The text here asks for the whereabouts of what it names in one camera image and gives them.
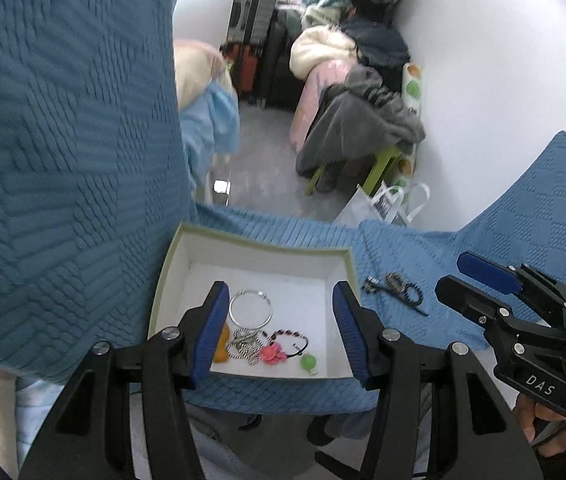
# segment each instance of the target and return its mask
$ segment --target silver bolt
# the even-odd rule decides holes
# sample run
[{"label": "silver bolt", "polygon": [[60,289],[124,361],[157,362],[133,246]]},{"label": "silver bolt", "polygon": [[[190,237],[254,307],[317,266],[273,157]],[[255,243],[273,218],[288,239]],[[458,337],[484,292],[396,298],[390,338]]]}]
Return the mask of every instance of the silver bolt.
[{"label": "silver bolt", "polygon": [[166,326],[161,330],[161,337],[171,341],[172,339],[178,338],[181,335],[181,331],[175,326]]},{"label": "silver bolt", "polygon": [[387,339],[388,341],[398,341],[401,338],[401,333],[395,328],[386,328],[381,332],[381,335],[383,339]]},{"label": "silver bolt", "polygon": [[92,352],[97,355],[103,355],[110,351],[110,343],[107,341],[99,341],[92,347]]},{"label": "silver bolt", "polygon": [[452,352],[454,352],[456,355],[467,355],[467,352],[469,351],[470,349],[465,343],[461,343],[460,341],[452,343]]}]

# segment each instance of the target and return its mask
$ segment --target green stool leg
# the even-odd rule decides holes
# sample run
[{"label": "green stool leg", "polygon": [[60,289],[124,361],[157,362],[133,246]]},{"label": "green stool leg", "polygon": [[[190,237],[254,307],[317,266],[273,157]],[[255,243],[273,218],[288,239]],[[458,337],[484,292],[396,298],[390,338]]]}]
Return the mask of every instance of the green stool leg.
[{"label": "green stool leg", "polygon": [[305,194],[307,196],[310,196],[314,191],[314,188],[316,187],[316,183],[319,181],[319,178],[323,174],[323,171],[325,171],[325,166],[319,166],[318,168],[316,168],[316,171],[314,171],[314,174],[312,175],[310,182],[308,182],[307,185],[305,186]]},{"label": "green stool leg", "polygon": [[391,148],[378,152],[375,155],[377,163],[375,163],[372,170],[370,170],[369,175],[367,175],[367,178],[363,183],[363,191],[365,191],[365,193],[369,196],[374,194],[374,192],[378,189],[378,185],[380,184],[385,171],[387,171],[390,161],[392,159],[395,159],[394,162],[397,161],[400,154],[401,150],[397,146],[392,146]]}]

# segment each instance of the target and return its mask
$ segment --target white tote bag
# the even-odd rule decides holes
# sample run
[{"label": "white tote bag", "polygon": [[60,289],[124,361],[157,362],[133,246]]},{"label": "white tote bag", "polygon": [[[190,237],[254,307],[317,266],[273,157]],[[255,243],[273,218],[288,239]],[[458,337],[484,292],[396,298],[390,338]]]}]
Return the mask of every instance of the white tote bag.
[{"label": "white tote bag", "polygon": [[[405,210],[406,204],[404,202],[407,202],[405,196],[416,188],[424,191],[425,199],[408,213]],[[428,202],[429,195],[429,187],[422,183],[410,184],[406,187],[388,187],[382,182],[377,193],[371,198],[363,191],[361,186],[358,186],[356,193],[349,199],[349,202],[333,223],[357,227],[362,221],[372,219],[411,227],[415,216],[423,210]]]}]

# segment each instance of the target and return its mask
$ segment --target gray blanket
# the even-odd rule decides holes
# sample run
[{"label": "gray blanket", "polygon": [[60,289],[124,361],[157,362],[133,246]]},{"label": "gray blanket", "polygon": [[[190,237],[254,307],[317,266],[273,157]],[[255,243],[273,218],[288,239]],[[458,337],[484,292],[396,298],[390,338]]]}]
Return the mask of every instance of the gray blanket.
[{"label": "gray blanket", "polygon": [[316,118],[297,156],[297,173],[360,158],[394,145],[405,153],[425,138],[419,117],[402,97],[383,86],[377,71],[356,65],[343,84],[327,87]]}]

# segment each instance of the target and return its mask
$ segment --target blue blanket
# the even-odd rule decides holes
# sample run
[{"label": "blue blanket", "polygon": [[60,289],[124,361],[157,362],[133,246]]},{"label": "blue blanket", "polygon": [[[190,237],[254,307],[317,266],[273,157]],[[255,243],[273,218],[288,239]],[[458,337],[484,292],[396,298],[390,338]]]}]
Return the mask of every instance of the blue blanket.
[{"label": "blue blanket", "polygon": [[[298,247],[349,246],[359,278],[390,270],[424,287],[427,319],[385,296],[363,303],[416,341],[485,345],[436,303],[458,253],[527,261],[566,282],[566,134],[458,233],[366,222],[348,229],[223,208],[189,196],[170,0],[0,0],[0,364],[63,381],[98,340],[143,341],[181,221]],[[514,311],[532,314],[516,301]],[[214,376],[192,402],[260,413],[370,409],[354,380]]]},{"label": "blue blanket", "polygon": [[212,81],[198,98],[181,110],[180,116],[189,183],[193,188],[202,186],[215,153],[239,150],[236,94],[228,94]]}]

